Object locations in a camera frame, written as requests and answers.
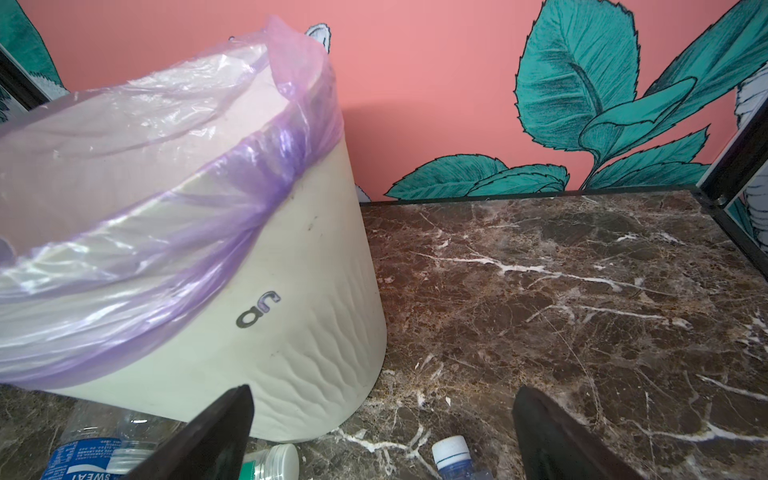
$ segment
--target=plastic bottle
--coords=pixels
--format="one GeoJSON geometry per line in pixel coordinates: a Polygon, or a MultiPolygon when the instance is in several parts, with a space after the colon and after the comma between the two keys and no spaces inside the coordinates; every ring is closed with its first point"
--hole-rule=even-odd
{"type": "Polygon", "coordinates": [[[147,413],[124,410],[117,427],[120,448],[112,452],[107,472],[124,475],[149,458],[169,439],[180,422],[147,413]]]}
{"type": "Polygon", "coordinates": [[[238,480],[298,480],[299,453],[290,443],[243,457],[238,480]]]}
{"type": "Polygon", "coordinates": [[[440,440],[432,446],[432,457],[442,480],[493,480],[491,472],[475,472],[469,447],[461,435],[440,440]]]}
{"type": "Polygon", "coordinates": [[[120,446],[117,427],[124,410],[81,400],[74,406],[41,480],[115,480],[107,473],[112,452],[120,446]]]}

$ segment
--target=trash can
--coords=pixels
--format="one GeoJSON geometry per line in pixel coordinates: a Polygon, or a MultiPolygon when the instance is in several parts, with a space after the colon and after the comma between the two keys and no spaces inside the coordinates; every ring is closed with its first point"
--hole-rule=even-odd
{"type": "Polygon", "coordinates": [[[0,382],[250,434],[322,435],[373,388],[376,276],[322,45],[271,18],[0,127],[0,382]]]}

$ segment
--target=logo on trash can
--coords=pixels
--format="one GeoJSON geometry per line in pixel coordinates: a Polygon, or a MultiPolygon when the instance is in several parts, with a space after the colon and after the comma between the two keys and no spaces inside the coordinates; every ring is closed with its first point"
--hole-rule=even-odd
{"type": "Polygon", "coordinates": [[[241,329],[246,329],[256,323],[256,321],[264,316],[265,313],[269,312],[270,307],[266,304],[266,299],[271,299],[274,303],[277,303],[280,301],[280,295],[275,292],[264,293],[261,298],[259,298],[259,301],[256,302],[255,306],[250,307],[250,309],[242,312],[240,316],[237,317],[237,321],[235,322],[237,326],[241,329]]]}

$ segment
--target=blue bottle label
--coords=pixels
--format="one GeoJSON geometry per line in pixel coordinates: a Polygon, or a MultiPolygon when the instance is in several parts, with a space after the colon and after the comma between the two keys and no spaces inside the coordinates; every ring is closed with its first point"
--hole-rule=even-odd
{"type": "Polygon", "coordinates": [[[117,480],[107,473],[112,452],[120,439],[86,439],[62,445],[53,452],[40,480],[117,480]]]}

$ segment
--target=marble tabletop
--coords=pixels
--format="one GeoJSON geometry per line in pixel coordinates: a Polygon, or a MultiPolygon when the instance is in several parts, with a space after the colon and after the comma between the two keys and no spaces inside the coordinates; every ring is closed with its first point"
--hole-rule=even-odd
{"type": "MultiPolygon", "coordinates": [[[[690,193],[362,214],[387,355],[358,412],[298,445],[301,478],[433,478],[432,443],[464,435],[523,479],[522,385],[646,478],[766,477],[768,283],[690,193]]],[[[72,404],[0,387],[0,478],[40,477],[72,404]]]]}

